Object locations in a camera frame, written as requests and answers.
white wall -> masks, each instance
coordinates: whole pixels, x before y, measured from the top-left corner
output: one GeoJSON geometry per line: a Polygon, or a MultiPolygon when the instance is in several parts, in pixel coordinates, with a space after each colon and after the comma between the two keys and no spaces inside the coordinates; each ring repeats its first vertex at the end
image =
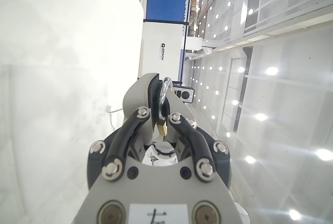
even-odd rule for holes
{"type": "Polygon", "coordinates": [[[139,0],[0,0],[1,120],[10,124],[1,145],[13,151],[9,165],[11,148],[1,150],[1,223],[72,221],[87,194],[89,146],[112,131],[105,108],[121,108],[137,80],[142,21],[139,0]]]}
{"type": "Polygon", "coordinates": [[[140,73],[159,73],[159,78],[177,81],[182,47],[183,25],[145,22],[142,31],[140,73]],[[165,44],[161,58],[161,44],[165,44]]]}

metal ring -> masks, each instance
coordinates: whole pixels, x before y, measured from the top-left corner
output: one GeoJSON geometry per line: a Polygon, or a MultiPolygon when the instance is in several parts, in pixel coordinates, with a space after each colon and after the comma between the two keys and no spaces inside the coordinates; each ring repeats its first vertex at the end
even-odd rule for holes
{"type": "Polygon", "coordinates": [[[90,154],[93,154],[93,153],[102,154],[105,151],[105,148],[106,148],[105,142],[102,140],[97,140],[90,146],[89,153],[90,154]]]}
{"type": "Polygon", "coordinates": [[[173,123],[173,124],[180,124],[180,123],[181,123],[180,120],[174,120],[174,119],[173,119],[173,118],[174,118],[174,115],[181,116],[180,113],[177,113],[177,112],[172,113],[171,115],[169,115],[169,121],[170,121],[171,123],[173,123]]]}
{"type": "Polygon", "coordinates": [[[199,175],[199,177],[200,177],[202,180],[209,182],[209,181],[212,181],[212,180],[214,179],[214,177],[215,177],[215,172],[213,172],[213,173],[212,173],[211,175],[209,175],[209,176],[205,176],[205,175],[203,175],[202,170],[201,170],[201,165],[202,165],[202,164],[205,164],[205,163],[208,163],[208,164],[209,164],[209,159],[207,159],[207,158],[201,158],[201,159],[199,159],[198,162],[196,163],[195,169],[196,169],[197,174],[199,175]]]}
{"type": "Polygon", "coordinates": [[[193,210],[192,210],[192,223],[193,224],[199,224],[198,221],[197,221],[196,214],[197,214],[198,210],[201,207],[203,207],[203,206],[208,206],[212,210],[212,212],[214,212],[214,214],[216,216],[216,223],[220,224],[221,223],[221,216],[220,216],[219,210],[216,208],[216,206],[213,203],[211,203],[209,201],[205,201],[205,200],[199,201],[193,207],[193,210]]]}
{"type": "Polygon", "coordinates": [[[122,164],[121,160],[118,159],[118,158],[115,158],[115,159],[113,160],[113,162],[111,162],[111,163],[109,163],[109,164],[108,164],[107,166],[104,166],[104,167],[102,168],[102,171],[101,171],[101,172],[102,172],[102,176],[103,176],[103,178],[104,178],[105,180],[112,181],[112,180],[117,179],[117,178],[119,177],[119,175],[121,174],[121,172],[122,172],[122,170],[123,170],[123,164],[122,164]],[[115,165],[117,166],[117,171],[116,171],[115,174],[112,174],[112,175],[107,174],[107,166],[108,166],[109,164],[115,164],[115,165]]]}
{"type": "Polygon", "coordinates": [[[150,109],[145,107],[145,106],[141,106],[141,107],[138,107],[138,115],[137,117],[138,118],[146,118],[147,115],[149,115],[150,113],[150,109]]]}
{"type": "Polygon", "coordinates": [[[227,144],[225,144],[223,141],[221,140],[216,140],[213,144],[213,149],[216,153],[218,153],[219,151],[221,153],[224,153],[226,155],[229,154],[229,148],[227,146],[227,144]]]}
{"type": "Polygon", "coordinates": [[[166,77],[162,80],[162,87],[161,87],[161,90],[159,92],[158,118],[160,120],[165,120],[165,117],[163,117],[163,115],[162,115],[162,105],[165,102],[165,98],[167,96],[166,92],[167,92],[169,86],[170,86],[170,89],[172,90],[172,80],[171,80],[171,78],[166,77]]]}

